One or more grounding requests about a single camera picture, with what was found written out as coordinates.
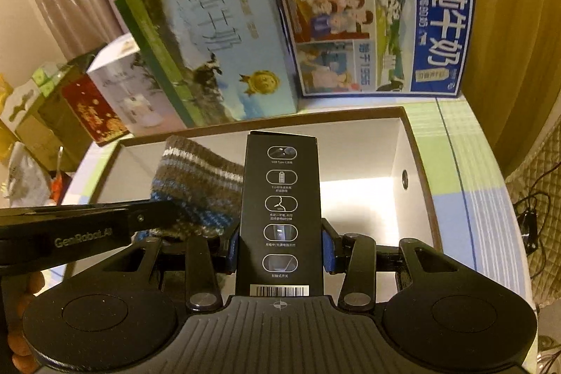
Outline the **person left hand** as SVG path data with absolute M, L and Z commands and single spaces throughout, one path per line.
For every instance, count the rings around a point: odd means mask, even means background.
M 24 374 L 32 374 L 39 368 L 38 362 L 31 354 L 28 342 L 23 335 L 23 315 L 28 305 L 35 299 L 38 292 L 46 284 L 42 271 L 35 271 L 26 275 L 25 285 L 18 287 L 12 300 L 15 320 L 8 325 L 7 342 L 12 351 L 14 367 Z

